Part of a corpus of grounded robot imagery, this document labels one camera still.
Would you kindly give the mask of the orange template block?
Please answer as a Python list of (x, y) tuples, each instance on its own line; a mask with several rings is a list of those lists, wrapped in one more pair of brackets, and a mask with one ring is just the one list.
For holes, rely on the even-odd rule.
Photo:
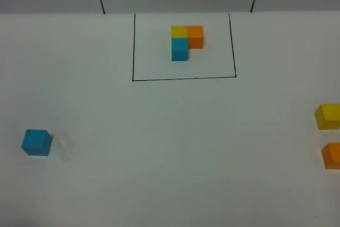
[(203, 26), (187, 26), (189, 49), (201, 49), (204, 47)]

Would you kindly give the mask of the white template sheet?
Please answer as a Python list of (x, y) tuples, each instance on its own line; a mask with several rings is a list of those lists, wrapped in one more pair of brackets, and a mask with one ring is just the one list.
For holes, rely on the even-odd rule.
[[(188, 61), (171, 60), (171, 27), (203, 26), (204, 47)], [(190, 80), (236, 77), (228, 13), (136, 14), (133, 80)]]

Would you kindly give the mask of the yellow template block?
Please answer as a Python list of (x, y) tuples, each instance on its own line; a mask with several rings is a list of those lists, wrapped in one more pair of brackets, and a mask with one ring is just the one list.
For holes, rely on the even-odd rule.
[(188, 37), (187, 26), (172, 26), (171, 37), (172, 38), (187, 38)]

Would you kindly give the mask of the blue template block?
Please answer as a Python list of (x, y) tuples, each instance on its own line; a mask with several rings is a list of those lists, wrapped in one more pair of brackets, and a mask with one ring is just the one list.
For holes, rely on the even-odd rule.
[(172, 38), (171, 53), (172, 61), (188, 61), (189, 59), (188, 39)]

